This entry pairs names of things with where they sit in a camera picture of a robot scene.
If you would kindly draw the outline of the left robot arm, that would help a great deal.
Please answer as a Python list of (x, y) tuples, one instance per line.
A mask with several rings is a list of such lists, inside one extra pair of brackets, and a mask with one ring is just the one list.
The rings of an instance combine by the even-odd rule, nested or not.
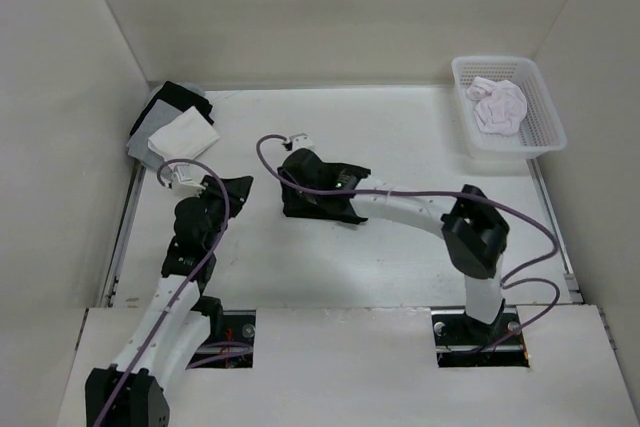
[(87, 425), (169, 424), (171, 384), (201, 345), (223, 337), (221, 302), (204, 291), (216, 265), (217, 243), (244, 207), (252, 184), (250, 176), (207, 175), (195, 195), (175, 206), (174, 235), (145, 314), (111, 364), (94, 368), (87, 377)]

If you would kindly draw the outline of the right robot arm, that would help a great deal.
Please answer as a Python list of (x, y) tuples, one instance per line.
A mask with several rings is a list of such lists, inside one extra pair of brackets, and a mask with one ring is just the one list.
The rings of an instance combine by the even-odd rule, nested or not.
[(367, 168), (326, 163), (313, 151), (291, 153), (277, 168), (283, 178), (287, 217), (359, 225), (382, 219), (441, 238), (453, 267), (465, 281), (464, 331), (473, 341), (489, 341), (500, 330), (504, 299), (500, 287), (509, 226), (489, 205), (466, 199), (434, 200), (394, 196), (391, 185)]

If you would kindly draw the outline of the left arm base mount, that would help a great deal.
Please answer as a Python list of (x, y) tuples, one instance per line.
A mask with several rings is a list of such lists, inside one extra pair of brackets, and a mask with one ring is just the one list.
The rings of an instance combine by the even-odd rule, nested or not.
[(209, 336), (196, 350), (188, 367), (205, 369), (246, 369), (253, 367), (256, 312), (225, 310), (221, 300), (204, 297), (193, 311), (210, 323)]

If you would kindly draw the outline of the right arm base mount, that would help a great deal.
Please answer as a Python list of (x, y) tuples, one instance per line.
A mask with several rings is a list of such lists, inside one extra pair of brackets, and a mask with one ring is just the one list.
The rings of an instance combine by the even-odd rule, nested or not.
[(441, 368), (529, 367), (515, 308), (507, 308), (489, 327), (468, 319), (462, 309), (434, 310), (431, 322)]

